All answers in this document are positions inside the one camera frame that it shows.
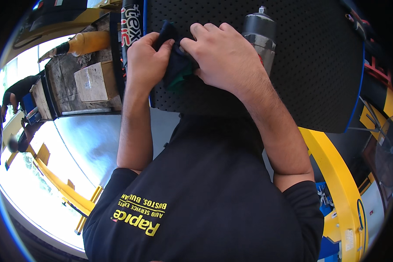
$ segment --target printed logo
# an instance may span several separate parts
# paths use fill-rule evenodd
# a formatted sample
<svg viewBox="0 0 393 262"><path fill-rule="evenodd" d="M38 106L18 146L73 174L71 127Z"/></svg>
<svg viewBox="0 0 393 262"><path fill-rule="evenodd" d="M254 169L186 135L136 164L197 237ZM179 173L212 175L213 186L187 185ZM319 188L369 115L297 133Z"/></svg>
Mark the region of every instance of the printed logo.
<svg viewBox="0 0 393 262"><path fill-rule="evenodd" d="M160 226L159 223L156 223L156 225L153 227L152 222L145 220L143 218L143 215L134 216L118 209L115 211L114 215L110 219L114 222L124 221L131 226L136 226L139 229L145 230L145 234L148 236L154 236Z"/></svg>
<svg viewBox="0 0 393 262"><path fill-rule="evenodd" d="M122 8L122 13L125 13L125 19L121 19L121 24L126 25L126 28L121 28L121 46L126 45L129 47L141 38L140 21L138 20L140 10L138 10L138 5L133 5L129 9Z"/></svg>

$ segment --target right hand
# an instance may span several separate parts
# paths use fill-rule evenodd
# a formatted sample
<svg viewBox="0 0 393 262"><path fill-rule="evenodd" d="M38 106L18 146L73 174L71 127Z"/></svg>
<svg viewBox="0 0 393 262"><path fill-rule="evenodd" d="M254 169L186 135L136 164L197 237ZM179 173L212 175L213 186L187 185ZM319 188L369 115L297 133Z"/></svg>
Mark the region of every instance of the right hand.
<svg viewBox="0 0 393 262"><path fill-rule="evenodd" d="M181 40L182 48L198 62L194 73L207 85L229 91L239 99L260 83L270 83L253 46L231 25L192 24L196 41Z"/></svg>

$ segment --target black cylinder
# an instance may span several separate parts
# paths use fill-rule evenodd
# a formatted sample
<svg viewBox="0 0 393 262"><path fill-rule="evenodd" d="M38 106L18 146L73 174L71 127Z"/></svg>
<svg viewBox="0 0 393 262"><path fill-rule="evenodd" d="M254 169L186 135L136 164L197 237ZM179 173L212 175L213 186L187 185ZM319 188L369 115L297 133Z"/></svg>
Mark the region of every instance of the black cylinder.
<svg viewBox="0 0 393 262"><path fill-rule="evenodd" d="M144 1L124 0L121 8L121 49L122 61L126 68L126 51L144 33Z"/></svg>
<svg viewBox="0 0 393 262"><path fill-rule="evenodd" d="M265 13L266 8L261 6L258 13L247 15L242 35L253 45L269 75L275 56L277 23Z"/></svg>

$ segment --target chain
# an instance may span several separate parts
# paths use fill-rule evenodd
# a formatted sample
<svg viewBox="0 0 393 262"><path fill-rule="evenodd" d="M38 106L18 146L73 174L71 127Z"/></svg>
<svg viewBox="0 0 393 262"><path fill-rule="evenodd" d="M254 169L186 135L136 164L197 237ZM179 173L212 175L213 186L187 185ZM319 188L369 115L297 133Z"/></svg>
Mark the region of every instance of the chain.
<svg viewBox="0 0 393 262"><path fill-rule="evenodd" d="M63 142L65 148L67 149L67 151L68 151L68 153L70 154L71 158L73 159L74 163L76 163L76 165L79 167L80 171L81 171L81 172L83 173L83 175L89 180L89 182L90 182L93 186L95 186L95 185L92 183L92 181L90 181L90 179L88 178L88 176L83 172L83 169L79 166L79 164L77 163L77 161L74 159L74 157L73 157L73 155L71 154L70 150L68 149L66 143L64 142L64 139L63 139L63 137L61 136L60 131L58 130L57 125L55 124L55 121L53 121L53 123L54 123L55 129L57 130L58 135L59 135L60 138L61 138L61 141Z"/></svg>

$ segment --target yellow lift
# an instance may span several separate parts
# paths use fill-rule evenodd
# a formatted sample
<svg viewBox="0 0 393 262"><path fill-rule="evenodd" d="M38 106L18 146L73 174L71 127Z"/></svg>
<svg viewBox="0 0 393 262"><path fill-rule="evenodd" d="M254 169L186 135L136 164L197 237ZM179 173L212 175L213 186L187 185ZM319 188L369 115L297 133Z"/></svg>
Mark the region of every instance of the yellow lift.
<svg viewBox="0 0 393 262"><path fill-rule="evenodd" d="M325 217L323 236L341 241L343 262L357 262L368 246L361 196L344 160L324 132L299 128L332 196L335 210Z"/></svg>
<svg viewBox="0 0 393 262"><path fill-rule="evenodd" d="M63 201L68 205L74 207L82 214L82 218L80 219L75 229L75 233L79 235L83 230L84 223L86 222L85 216L89 216L90 212L95 207L95 203L98 200L100 194L102 193L103 187L96 187L96 190L93 193L91 199L88 200L74 190L74 185L70 180L68 180L66 184L53 172L51 172L51 170L48 169L47 165L50 152L44 143L42 144L37 154L32 149L31 145L29 145L27 152L32 154L33 164L36 166L36 168L48 178L48 180L58 189L58 191L61 192L61 194L63 195ZM9 159L6 161L7 169L10 167L12 161L15 159L16 154L17 152L12 153Z"/></svg>

